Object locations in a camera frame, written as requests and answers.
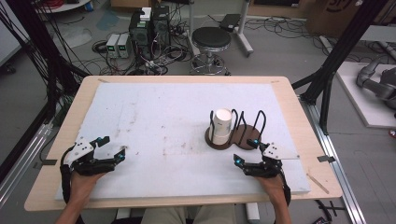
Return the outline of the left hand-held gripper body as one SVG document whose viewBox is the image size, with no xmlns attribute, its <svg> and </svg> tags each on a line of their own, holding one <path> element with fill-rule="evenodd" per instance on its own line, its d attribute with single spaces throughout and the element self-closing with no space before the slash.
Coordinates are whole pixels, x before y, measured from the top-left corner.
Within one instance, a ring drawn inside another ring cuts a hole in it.
<svg viewBox="0 0 396 224">
<path fill-rule="evenodd" d="M 108 173 L 115 170 L 117 164 L 113 159 L 98 160 L 94 157 L 94 151 L 90 142 L 80 137 L 67 154 L 65 163 L 69 165 L 72 171 L 80 175 L 91 176 L 102 173 Z"/>
</svg>

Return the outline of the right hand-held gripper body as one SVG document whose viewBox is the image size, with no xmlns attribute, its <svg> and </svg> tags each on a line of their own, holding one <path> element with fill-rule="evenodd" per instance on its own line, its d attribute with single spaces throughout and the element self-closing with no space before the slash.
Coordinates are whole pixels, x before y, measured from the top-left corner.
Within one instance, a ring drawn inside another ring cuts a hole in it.
<svg viewBox="0 0 396 224">
<path fill-rule="evenodd" d="M 248 168 L 243 170 L 245 175 L 258 176 L 264 178 L 276 177 L 282 174 L 283 160 L 298 160 L 299 155 L 275 143 L 267 143 L 269 147 L 261 152 L 262 161 L 259 163 L 246 162 Z"/>
</svg>

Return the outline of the brown cup rack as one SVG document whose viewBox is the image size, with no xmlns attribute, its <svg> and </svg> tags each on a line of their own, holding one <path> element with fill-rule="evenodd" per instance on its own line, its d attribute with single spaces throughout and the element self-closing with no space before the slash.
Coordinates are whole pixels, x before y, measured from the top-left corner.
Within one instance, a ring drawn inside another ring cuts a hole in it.
<svg viewBox="0 0 396 224">
<path fill-rule="evenodd" d="M 215 130 L 215 125 L 213 118 L 215 116 L 215 112 L 211 111 L 209 116 L 209 127 L 205 131 L 205 141 L 206 143 L 216 149 L 216 150 L 225 150 L 232 145 L 236 145 L 244 150 L 252 150 L 255 149 L 247 144 L 248 139 L 258 139 L 259 141 L 262 140 L 262 133 L 266 126 L 266 115 L 265 113 L 260 110 L 255 118 L 254 124 L 249 125 L 245 120 L 245 113 L 241 112 L 238 113 L 235 109 L 230 109 L 233 115 L 232 124 L 231 124 L 231 131 L 230 137 L 226 144 L 224 145 L 214 145 L 210 138 L 209 134 L 211 131 Z"/>
</svg>

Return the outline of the person's right hand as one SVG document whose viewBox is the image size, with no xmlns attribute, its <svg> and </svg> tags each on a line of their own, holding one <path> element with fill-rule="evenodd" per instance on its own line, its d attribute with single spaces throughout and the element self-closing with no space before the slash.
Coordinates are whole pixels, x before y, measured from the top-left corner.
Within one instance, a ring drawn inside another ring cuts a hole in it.
<svg viewBox="0 0 396 224">
<path fill-rule="evenodd" d="M 264 191 L 268 194 L 271 202 L 285 202 L 285 193 L 283 189 L 283 181 L 280 175 L 276 177 L 264 178 L 256 177 Z"/>
</svg>

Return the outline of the light wooden table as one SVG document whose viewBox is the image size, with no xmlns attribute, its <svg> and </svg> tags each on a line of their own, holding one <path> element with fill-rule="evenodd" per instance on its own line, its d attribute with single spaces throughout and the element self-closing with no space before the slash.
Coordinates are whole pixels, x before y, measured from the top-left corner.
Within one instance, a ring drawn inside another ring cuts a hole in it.
<svg viewBox="0 0 396 224">
<path fill-rule="evenodd" d="M 60 210 L 64 207 L 61 190 L 60 160 L 64 152 L 80 138 L 78 131 L 91 106 L 97 88 L 102 83 L 259 83 L 271 84 L 279 101 L 291 139 L 296 147 L 293 152 L 298 160 L 283 163 L 287 182 L 294 199 L 336 198 L 340 195 L 339 184 L 327 162 L 319 162 L 317 157 L 323 151 L 311 125 L 285 77 L 193 77 L 193 76 L 91 76 L 86 77 L 64 119 L 58 135 L 49 151 L 49 159 L 57 160 L 56 165 L 45 165 L 27 197 L 25 209 L 28 211 Z M 311 174 L 330 193 L 326 194 L 309 177 Z M 263 202 L 266 194 L 220 195 L 220 196 L 177 196 L 160 198 L 94 199 L 93 208 L 151 207 L 166 205 L 194 205 L 214 203 Z"/>
</svg>

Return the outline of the white table leg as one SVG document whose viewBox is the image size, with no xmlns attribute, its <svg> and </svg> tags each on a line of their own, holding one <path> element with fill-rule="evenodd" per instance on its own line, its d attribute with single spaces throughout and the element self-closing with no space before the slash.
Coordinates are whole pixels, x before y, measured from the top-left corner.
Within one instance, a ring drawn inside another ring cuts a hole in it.
<svg viewBox="0 0 396 224">
<path fill-rule="evenodd" d="M 246 203 L 245 208 L 247 213 L 247 222 L 249 224 L 260 224 L 260 213 L 258 204 Z"/>
</svg>

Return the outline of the thin wooden stick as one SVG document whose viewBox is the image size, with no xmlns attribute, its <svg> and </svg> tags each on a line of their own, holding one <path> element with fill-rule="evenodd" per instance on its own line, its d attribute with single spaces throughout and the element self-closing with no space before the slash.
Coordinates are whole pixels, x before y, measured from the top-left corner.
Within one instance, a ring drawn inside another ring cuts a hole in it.
<svg viewBox="0 0 396 224">
<path fill-rule="evenodd" d="M 320 189 L 322 189 L 326 194 L 329 194 L 330 192 L 317 180 L 315 179 L 311 174 L 307 173 L 307 177 L 309 177 Z"/>
</svg>

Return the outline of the person's legs in beige trousers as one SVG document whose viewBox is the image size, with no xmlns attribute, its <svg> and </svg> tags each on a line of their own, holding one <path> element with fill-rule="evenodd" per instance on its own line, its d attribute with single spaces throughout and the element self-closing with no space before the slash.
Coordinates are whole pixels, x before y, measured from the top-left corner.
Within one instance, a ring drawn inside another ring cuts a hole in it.
<svg viewBox="0 0 396 224">
<path fill-rule="evenodd" d="M 236 224 L 233 204 L 167 206 L 145 210 L 141 224 Z"/>
</svg>

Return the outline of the white foam mat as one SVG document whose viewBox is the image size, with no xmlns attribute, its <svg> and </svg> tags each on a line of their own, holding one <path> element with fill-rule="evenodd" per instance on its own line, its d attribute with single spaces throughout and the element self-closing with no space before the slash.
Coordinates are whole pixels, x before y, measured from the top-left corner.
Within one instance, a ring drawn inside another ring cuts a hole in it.
<svg viewBox="0 0 396 224">
<path fill-rule="evenodd" d="M 94 151 L 110 158 L 120 148 L 125 160 L 97 183 L 94 199 L 248 195 L 257 181 L 233 157 L 259 162 L 259 150 L 232 145 L 215 150 L 205 142 L 211 112 L 235 109 L 256 127 L 264 143 L 296 149 L 271 84 L 102 83 L 80 126 L 80 137 L 109 137 Z"/>
</svg>

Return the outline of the grey bench power supply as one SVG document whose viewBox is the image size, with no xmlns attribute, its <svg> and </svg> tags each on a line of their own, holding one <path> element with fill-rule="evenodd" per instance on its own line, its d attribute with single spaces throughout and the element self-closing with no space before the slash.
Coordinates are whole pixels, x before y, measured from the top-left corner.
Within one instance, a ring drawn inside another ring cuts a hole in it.
<svg viewBox="0 0 396 224">
<path fill-rule="evenodd" d="M 120 36 L 113 34 L 106 42 L 106 50 L 109 58 L 119 58 L 118 40 Z"/>
<path fill-rule="evenodd" d="M 130 36 L 128 34 L 121 34 L 118 40 L 118 49 L 121 58 L 128 58 L 130 56 L 132 46 Z"/>
</svg>

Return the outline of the white base board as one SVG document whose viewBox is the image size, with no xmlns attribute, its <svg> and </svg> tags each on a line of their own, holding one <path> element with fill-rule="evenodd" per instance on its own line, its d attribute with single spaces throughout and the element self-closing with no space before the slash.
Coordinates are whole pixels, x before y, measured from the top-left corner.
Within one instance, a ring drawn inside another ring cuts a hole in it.
<svg viewBox="0 0 396 224">
<path fill-rule="evenodd" d="M 359 71 L 366 63 L 344 62 L 337 71 L 337 77 L 366 127 L 396 129 L 396 110 L 378 99 L 375 94 L 356 84 Z"/>
</svg>

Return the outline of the black computer tower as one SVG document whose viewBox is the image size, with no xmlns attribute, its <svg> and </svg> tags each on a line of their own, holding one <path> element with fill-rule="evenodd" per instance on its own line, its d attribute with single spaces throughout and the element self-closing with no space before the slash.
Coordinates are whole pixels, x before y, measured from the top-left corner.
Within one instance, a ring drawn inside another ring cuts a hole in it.
<svg viewBox="0 0 396 224">
<path fill-rule="evenodd" d="M 154 33 L 159 46 L 170 45 L 169 6 L 159 6 L 152 10 Z"/>
<path fill-rule="evenodd" d="M 129 33 L 132 38 L 134 53 L 139 54 L 146 60 L 151 60 L 151 44 L 153 41 L 152 22 L 142 20 L 142 16 L 145 16 L 142 9 L 138 9 L 133 13 L 130 20 Z"/>
</svg>

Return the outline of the white round table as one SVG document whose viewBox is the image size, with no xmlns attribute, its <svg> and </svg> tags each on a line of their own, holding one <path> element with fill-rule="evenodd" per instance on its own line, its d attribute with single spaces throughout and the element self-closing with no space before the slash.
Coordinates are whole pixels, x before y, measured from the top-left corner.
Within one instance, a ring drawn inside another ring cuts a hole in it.
<svg viewBox="0 0 396 224">
<path fill-rule="evenodd" d="M 35 8 L 39 13 L 65 12 L 89 5 L 92 0 L 42 0 Z"/>
</svg>

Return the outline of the brown cardboard box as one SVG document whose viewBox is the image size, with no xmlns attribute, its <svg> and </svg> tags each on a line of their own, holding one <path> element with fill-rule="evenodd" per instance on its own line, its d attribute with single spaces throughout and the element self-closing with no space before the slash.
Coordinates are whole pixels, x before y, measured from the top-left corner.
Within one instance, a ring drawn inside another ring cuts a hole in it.
<svg viewBox="0 0 396 224">
<path fill-rule="evenodd" d="M 316 0 L 309 10 L 305 28 L 311 35 L 339 38 L 365 0 Z"/>
</svg>

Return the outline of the silver aluminium rail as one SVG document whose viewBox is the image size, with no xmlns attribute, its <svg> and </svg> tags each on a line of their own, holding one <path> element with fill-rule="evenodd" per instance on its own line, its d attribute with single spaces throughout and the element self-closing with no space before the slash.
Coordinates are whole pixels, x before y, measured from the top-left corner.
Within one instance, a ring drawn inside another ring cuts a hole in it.
<svg viewBox="0 0 396 224">
<path fill-rule="evenodd" d="M 6 204 L 9 196 L 21 181 L 39 150 L 43 148 L 52 129 L 53 125 L 51 123 L 42 124 L 33 136 L 28 138 L 27 145 L 22 148 L 22 154 L 18 157 L 16 163 L 11 166 L 10 172 L 5 179 L 0 183 L 0 209 Z"/>
<path fill-rule="evenodd" d="M 309 105 L 306 102 L 301 101 L 301 106 L 305 111 L 308 120 L 313 126 L 314 133 L 317 136 L 318 141 L 324 151 L 324 154 L 332 159 L 330 166 L 335 173 L 336 179 L 340 184 L 342 190 L 342 200 L 344 207 L 348 214 L 351 224 L 367 224 L 364 215 L 361 211 L 359 203 L 354 195 L 353 189 L 349 184 L 347 175 L 343 169 L 342 163 L 338 158 L 335 147 L 333 146 L 332 140 L 322 128 L 319 126 L 319 111 L 315 105 Z"/>
</svg>

